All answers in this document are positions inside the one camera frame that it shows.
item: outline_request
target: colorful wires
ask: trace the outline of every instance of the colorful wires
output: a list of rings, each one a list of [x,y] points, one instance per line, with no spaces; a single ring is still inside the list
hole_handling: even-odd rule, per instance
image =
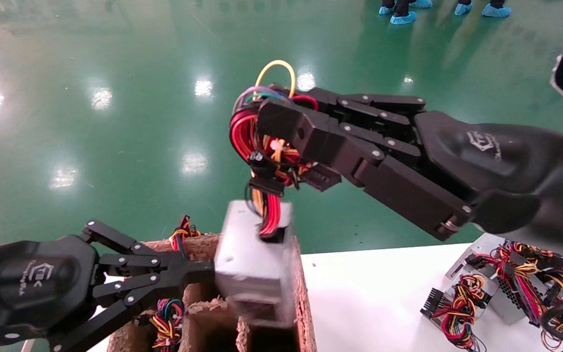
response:
[[[442,297],[432,318],[442,318],[440,329],[447,340],[469,352],[486,352],[485,344],[472,332],[476,320],[475,301],[483,299],[484,278],[481,275],[463,275],[454,286],[452,301]]]
[[[203,236],[201,231],[190,223],[190,216],[184,215],[182,223],[175,228],[169,238],[171,248],[187,258],[184,240],[199,236]],[[176,352],[181,342],[181,328],[185,315],[186,309],[180,299],[160,299],[155,314],[150,317],[150,322],[156,328],[156,341],[152,344],[152,348],[159,349],[160,352]]]
[[[181,328],[185,307],[180,299],[160,299],[156,313],[150,318],[157,330],[152,348],[161,352],[176,352],[181,342]]]
[[[514,263],[514,253],[526,263]],[[495,268],[497,276],[517,297],[529,321],[543,327],[543,345],[550,351],[563,352],[563,259],[549,250],[512,241],[505,241],[492,250],[491,255],[476,254],[476,259]],[[554,296],[549,296],[552,291],[549,288],[545,299],[541,300],[531,282],[532,275],[553,282],[551,287],[557,287]]]
[[[283,66],[290,73],[290,90],[287,96],[281,91],[261,86],[266,72],[274,66]],[[295,71],[288,62],[274,60],[264,66],[255,86],[246,89],[234,102],[230,120],[230,141],[239,156],[250,164],[252,169],[257,158],[257,162],[270,165],[270,174],[266,176],[268,179],[281,183],[283,187],[294,186],[298,189],[302,174],[310,169],[313,163],[304,162],[299,152],[285,140],[261,134],[257,130],[258,110],[264,98],[277,99],[288,104],[307,102],[313,109],[319,108],[319,103],[311,96],[295,96],[296,89]],[[257,177],[262,175],[253,171],[252,180]],[[263,219],[260,236],[265,238],[272,235],[279,226],[281,200],[276,194],[264,193],[257,187],[250,188],[248,200],[252,201],[255,212]]]

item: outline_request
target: glossy epoxy floor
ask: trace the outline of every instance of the glossy epoxy floor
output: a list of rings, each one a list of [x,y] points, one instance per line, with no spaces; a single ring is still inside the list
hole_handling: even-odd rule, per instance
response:
[[[227,138],[232,103],[277,58],[302,88],[415,94],[465,122],[563,132],[548,84],[563,0],[510,1],[506,20],[479,1],[456,18],[454,3],[395,27],[377,0],[0,0],[0,243],[91,218],[141,240],[182,213],[219,230],[249,176]],[[438,244],[348,182],[290,193],[304,252]]]

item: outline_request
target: blue shoe cover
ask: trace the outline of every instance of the blue shoe cover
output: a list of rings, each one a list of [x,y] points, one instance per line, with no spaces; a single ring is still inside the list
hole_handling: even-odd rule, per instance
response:
[[[394,11],[395,7],[391,7],[388,9],[388,7],[382,6],[379,7],[379,14],[389,14],[392,13]]]
[[[501,7],[497,9],[496,7],[492,7],[490,4],[487,4],[483,11],[481,11],[482,16],[487,17],[507,17],[512,13],[512,9],[509,7]]]
[[[455,7],[455,15],[462,16],[463,14],[469,13],[473,9],[473,3],[471,2],[470,5],[458,4]]]
[[[416,20],[416,13],[414,11],[410,11],[407,16],[393,16],[390,19],[391,24],[408,24],[412,23]]]
[[[416,0],[414,2],[410,2],[411,7],[418,7],[419,9],[429,9],[429,7],[433,6],[432,0]]]

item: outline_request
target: gray power supply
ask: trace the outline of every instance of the gray power supply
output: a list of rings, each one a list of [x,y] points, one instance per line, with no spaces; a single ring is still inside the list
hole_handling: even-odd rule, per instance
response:
[[[250,325],[289,328],[295,320],[292,205],[281,203],[279,243],[260,239],[261,221],[245,200],[230,203],[215,257],[217,286]]]

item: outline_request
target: brown cardboard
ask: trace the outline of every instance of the brown cardboard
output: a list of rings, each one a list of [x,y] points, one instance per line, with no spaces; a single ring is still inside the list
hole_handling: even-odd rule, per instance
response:
[[[214,259],[217,243],[218,235],[209,234],[185,239],[184,248],[191,260]],[[168,240],[147,242],[145,245],[159,251],[172,250]],[[215,287],[193,284],[186,287],[182,298],[188,314],[178,352],[316,352],[310,303],[297,242],[295,247],[295,331],[282,335],[274,330],[252,328],[242,317],[235,317],[232,307],[217,295]],[[293,345],[288,343],[289,339],[295,340],[299,348],[280,347]],[[151,352],[153,340],[153,327],[137,327],[127,323],[112,334],[108,352]]]

